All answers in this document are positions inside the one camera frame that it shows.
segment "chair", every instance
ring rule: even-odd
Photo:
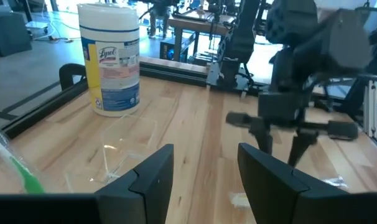
[[[156,17],[156,30],[158,30],[158,32],[162,32],[163,28],[164,28],[164,25],[163,25],[163,21],[164,20],[164,17],[163,16],[157,16]],[[151,27],[148,27],[147,28],[147,34],[150,35],[150,29]]]

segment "green object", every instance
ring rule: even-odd
[[[19,171],[22,180],[24,182],[24,188],[28,194],[44,194],[45,189],[42,184],[40,184],[38,178],[29,172],[29,170],[24,167],[15,157],[10,157],[11,162]]]

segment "gray floor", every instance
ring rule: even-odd
[[[78,17],[76,14],[53,15],[53,25],[57,28],[54,36],[76,38],[79,37]],[[48,17],[39,16],[38,21],[46,21]],[[141,55],[159,57],[159,41],[148,39],[146,27],[141,27]],[[208,47],[208,37],[201,37],[199,50]],[[79,39],[66,43],[65,41],[52,44],[46,41],[33,41],[32,50],[0,57],[0,126],[9,122],[15,116],[22,115],[35,108],[45,100],[61,91],[58,82],[58,70],[65,63],[83,64],[83,54]],[[269,82],[272,66],[268,60],[279,50],[278,46],[258,45],[248,67],[256,77]],[[45,93],[36,98],[29,97],[40,90],[47,88]]]

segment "disinfecting wipes canister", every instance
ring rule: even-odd
[[[79,4],[79,25],[91,105],[122,116],[139,104],[139,18],[117,4]]]

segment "plastic wrap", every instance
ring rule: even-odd
[[[322,181],[334,187],[338,187],[339,189],[348,190],[348,186],[341,176],[336,177],[336,178],[324,179]],[[245,193],[230,192],[229,198],[230,198],[231,204],[235,208],[250,208],[251,207]]]
[[[8,138],[0,132],[0,191],[10,190],[26,192],[28,194],[42,194],[44,186],[37,177],[38,172],[29,166],[23,157],[11,149]],[[13,186],[20,183],[20,188]]]
[[[334,187],[338,187],[339,189],[348,190],[348,186],[341,176],[336,178],[324,179],[322,181]]]
[[[99,190],[154,153],[157,121],[124,115],[106,128],[100,152],[78,155],[65,172],[68,188],[75,193]]]

